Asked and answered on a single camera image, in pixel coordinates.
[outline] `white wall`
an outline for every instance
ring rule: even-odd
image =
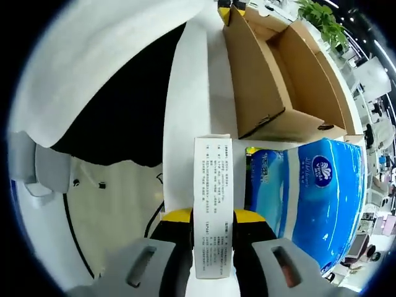
[[[369,244],[375,245],[377,251],[389,251],[394,240],[395,235],[370,235]]]
[[[377,57],[353,70],[353,75],[364,87],[364,98],[371,101],[391,90],[389,77]]]
[[[92,283],[74,244],[62,194],[48,204],[35,208],[32,197],[21,182],[16,182],[22,220],[35,255],[62,290]]]

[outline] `logo on package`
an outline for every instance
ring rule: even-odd
[[[328,159],[316,156],[312,162],[312,170],[315,175],[315,183],[319,187],[326,187],[333,178],[333,168]]]

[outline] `black cable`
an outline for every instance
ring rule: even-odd
[[[159,175],[157,175],[155,178],[157,178],[161,184],[163,184],[161,176],[162,173],[160,173]],[[154,222],[155,218],[157,217],[157,215],[160,213],[161,209],[164,207],[164,202],[162,201],[162,203],[160,204],[160,206],[157,208],[157,210],[154,212],[153,216],[151,217],[151,219],[148,221],[147,226],[146,226],[146,230],[144,231],[144,237],[147,238],[149,236],[149,231],[150,231],[150,227],[152,225],[152,223]]]
[[[95,275],[93,274],[91,267],[88,265],[88,262],[87,262],[86,258],[84,257],[84,254],[81,251],[81,247],[80,247],[79,242],[77,240],[77,236],[74,233],[72,219],[70,217],[69,203],[67,201],[67,195],[66,194],[63,194],[63,203],[64,203],[64,209],[66,211],[67,223],[69,224],[70,233],[72,234],[72,238],[73,238],[74,244],[75,244],[75,246],[77,248],[77,252],[79,252],[81,260],[84,263],[85,267],[87,268],[88,273],[91,275],[92,278],[95,278]]]

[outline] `tissue paper pack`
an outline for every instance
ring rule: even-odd
[[[291,239],[323,272],[350,248],[363,206],[361,147],[322,139],[251,156],[250,210]]]

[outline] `box flap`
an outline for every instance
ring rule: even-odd
[[[265,28],[259,24],[254,22],[248,22],[250,29],[254,32],[257,37],[260,37],[262,40],[266,41],[274,37],[278,32],[271,30],[269,28]]]
[[[268,45],[268,47],[270,48],[270,50],[275,58],[275,61],[279,67],[281,74],[282,74],[283,81],[285,82],[287,92],[289,94],[290,102],[283,102],[283,104],[285,105],[286,108],[294,108],[295,110],[300,110],[299,101],[298,101],[297,95],[296,95],[296,90],[293,86],[293,81],[289,75],[286,64],[283,61],[279,50],[271,42],[265,43],[265,44]]]
[[[309,48],[314,54],[321,52],[319,45],[317,44],[314,37],[309,32],[307,27],[305,27],[302,21],[297,20],[293,22],[290,26],[293,27],[293,29],[298,33],[298,35],[305,41],[305,43],[309,46]]]
[[[288,26],[284,21],[272,16],[264,6],[261,7],[260,3],[251,2],[247,5],[244,18],[248,22],[253,22],[275,32],[282,32]]]
[[[285,108],[283,101],[290,98],[271,51],[259,46],[235,7],[231,8],[230,25],[224,27],[223,33],[233,80],[238,134],[243,136],[280,114]]]
[[[323,70],[325,71],[327,77],[330,80],[330,83],[332,84],[333,90],[335,92],[335,96],[337,97],[338,104],[341,107],[342,110],[342,115],[345,123],[345,129],[348,134],[356,134],[355,130],[355,125],[353,124],[353,118],[351,111],[348,106],[348,101],[345,96],[345,93],[341,87],[340,81],[337,79],[337,76],[334,73],[334,70],[332,69],[332,66],[330,65],[329,61],[326,59],[324,54],[322,52],[318,52],[316,54],[316,58],[321,64]]]
[[[293,83],[298,103],[292,103],[298,104],[300,111],[344,129],[343,115],[332,84],[294,26],[270,42],[278,48]]]
[[[265,140],[294,140],[297,142],[312,142],[324,137],[336,139],[346,134],[345,130],[326,125],[323,120],[304,114],[297,110],[285,110],[285,112],[253,131],[247,139]]]

